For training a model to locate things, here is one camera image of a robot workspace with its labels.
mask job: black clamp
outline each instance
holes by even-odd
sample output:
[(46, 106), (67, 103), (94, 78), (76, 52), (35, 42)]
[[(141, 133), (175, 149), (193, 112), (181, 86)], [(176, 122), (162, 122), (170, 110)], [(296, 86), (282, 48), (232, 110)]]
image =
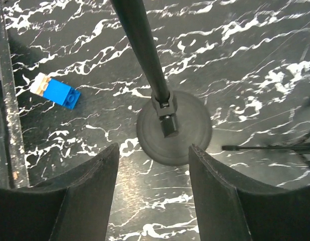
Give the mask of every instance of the black clamp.
[(179, 125), (176, 116), (177, 100), (173, 91), (170, 89), (170, 96), (167, 102), (159, 103), (154, 93), (151, 94), (151, 102), (160, 119), (164, 137), (174, 137), (179, 134)]

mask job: round base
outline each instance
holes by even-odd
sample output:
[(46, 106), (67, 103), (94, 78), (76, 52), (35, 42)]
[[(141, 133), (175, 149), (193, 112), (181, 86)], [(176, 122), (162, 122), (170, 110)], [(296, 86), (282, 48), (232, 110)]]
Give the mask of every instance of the round base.
[(141, 109), (137, 119), (137, 137), (142, 149), (154, 161), (168, 166), (189, 162), (189, 146), (205, 150), (212, 136), (211, 118), (207, 108), (195, 96), (174, 91), (177, 99), (179, 134), (164, 138), (160, 120), (151, 100)]

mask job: lego stud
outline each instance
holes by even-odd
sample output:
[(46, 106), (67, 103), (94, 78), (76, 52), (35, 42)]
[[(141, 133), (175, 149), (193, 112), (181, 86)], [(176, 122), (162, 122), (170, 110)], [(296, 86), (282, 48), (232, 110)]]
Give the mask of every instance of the lego stud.
[(40, 87), (41, 87), (42, 91), (45, 91), (47, 89), (47, 87), (48, 87), (48, 83), (41, 83)]
[(67, 102), (72, 103), (75, 99), (75, 96), (73, 94), (70, 94), (69, 96), (67, 96)]

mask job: white lego piece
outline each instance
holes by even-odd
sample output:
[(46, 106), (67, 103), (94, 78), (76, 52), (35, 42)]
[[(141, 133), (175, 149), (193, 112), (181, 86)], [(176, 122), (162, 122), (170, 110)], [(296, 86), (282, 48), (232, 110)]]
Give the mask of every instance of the white lego piece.
[(30, 92), (43, 96), (50, 80), (51, 78), (44, 73), (39, 73), (35, 78), (35, 82), (30, 86)]

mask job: metal pole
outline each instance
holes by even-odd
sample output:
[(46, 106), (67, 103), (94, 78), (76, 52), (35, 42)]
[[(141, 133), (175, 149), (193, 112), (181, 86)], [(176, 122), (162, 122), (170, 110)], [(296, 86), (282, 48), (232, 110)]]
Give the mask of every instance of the metal pole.
[(111, 0), (156, 100), (168, 102), (167, 87), (142, 0)]

